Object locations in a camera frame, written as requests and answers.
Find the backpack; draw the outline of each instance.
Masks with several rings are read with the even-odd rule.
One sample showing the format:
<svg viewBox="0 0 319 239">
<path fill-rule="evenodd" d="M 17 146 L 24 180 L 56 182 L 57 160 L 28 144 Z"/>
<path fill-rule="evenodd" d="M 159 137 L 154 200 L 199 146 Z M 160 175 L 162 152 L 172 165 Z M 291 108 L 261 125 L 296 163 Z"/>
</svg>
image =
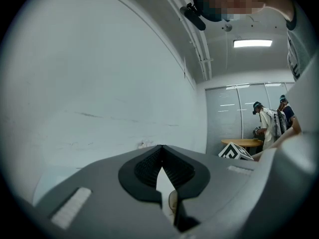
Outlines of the backpack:
<svg viewBox="0 0 319 239">
<path fill-rule="evenodd" d="M 286 115 L 280 110 L 264 109 L 263 112 L 270 117 L 271 127 L 269 131 L 276 141 L 287 131 Z"/>
</svg>

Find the wooden table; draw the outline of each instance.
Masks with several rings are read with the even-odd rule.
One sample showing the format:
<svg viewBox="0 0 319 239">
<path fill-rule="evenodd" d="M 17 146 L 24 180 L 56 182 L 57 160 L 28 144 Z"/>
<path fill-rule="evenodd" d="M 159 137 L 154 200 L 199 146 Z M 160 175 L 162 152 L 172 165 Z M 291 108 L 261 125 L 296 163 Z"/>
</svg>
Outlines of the wooden table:
<svg viewBox="0 0 319 239">
<path fill-rule="evenodd" d="M 221 142 L 223 144 L 229 144 L 230 142 L 233 142 L 236 145 L 244 147 L 248 153 L 250 151 L 250 147 L 258 147 L 263 144 L 263 141 L 253 139 L 223 139 Z"/>
</svg>

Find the gray shirt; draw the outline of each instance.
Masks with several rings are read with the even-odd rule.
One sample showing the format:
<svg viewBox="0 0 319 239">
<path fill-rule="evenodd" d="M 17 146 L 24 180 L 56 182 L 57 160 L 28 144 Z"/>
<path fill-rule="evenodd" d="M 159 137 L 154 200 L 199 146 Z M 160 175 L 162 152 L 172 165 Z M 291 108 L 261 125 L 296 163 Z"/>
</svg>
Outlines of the gray shirt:
<svg viewBox="0 0 319 239">
<path fill-rule="evenodd" d="M 287 21 L 288 65 L 297 80 L 318 47 L 318 39 L 302 8 L 295 2 L 293 21 Z"/>
</svg>

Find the white wall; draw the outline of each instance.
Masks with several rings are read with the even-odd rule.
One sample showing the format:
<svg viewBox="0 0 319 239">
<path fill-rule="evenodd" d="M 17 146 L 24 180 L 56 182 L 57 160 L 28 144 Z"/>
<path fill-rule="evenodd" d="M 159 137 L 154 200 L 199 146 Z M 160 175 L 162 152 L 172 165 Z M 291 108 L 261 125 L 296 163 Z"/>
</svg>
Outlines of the white wall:
<svg viewBox="0 0 319 239">
<path fill-rule="evenodd" d="M 198 108 L 198 128 L 195 149 L 198 152 L 206 153 L 207 144 L 207 106 L 206 89 L 224 87 L 241 83 L 263 83 L 263 82 L 294 82 L 293 75 L 289 69 L 270 70 L 265 72 L 246 72 L 238 74 L 228 74 L 214 77 L 197 85 L 197 108 Z"/>
<path fill-rule="evenodd" d="M 196 89 L 155 31 L 118 0 L 28 4 L 0 61 L 2 160 L 17 194 L 31 202 L 51 166 L 142 141 L 200 146 Z"/>
</svg>

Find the cap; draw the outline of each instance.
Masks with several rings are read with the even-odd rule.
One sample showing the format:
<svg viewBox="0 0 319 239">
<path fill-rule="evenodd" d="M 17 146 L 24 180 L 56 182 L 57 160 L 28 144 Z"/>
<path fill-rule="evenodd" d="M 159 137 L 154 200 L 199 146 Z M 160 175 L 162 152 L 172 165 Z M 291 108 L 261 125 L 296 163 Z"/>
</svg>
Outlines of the cap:
<svg viewBox="0 0 319 239">
<path fill-rule="evenodd" d="M 285 100 L 286 99 L 286 96 L 285 95 L 281 95 L 280 96 L 280 102 L 282 101 L 282 100 Z"/>
<path fill-rule="evenodd" d="M 254 103 L 254 105 L 253 105 L 253 107 L 254 107 L 253 112 L 255 111 L 255 108 L 256 108 L 258 105 L 261 105 L 261 102 L 256 102 L 256 103 Z"/>
</svg>

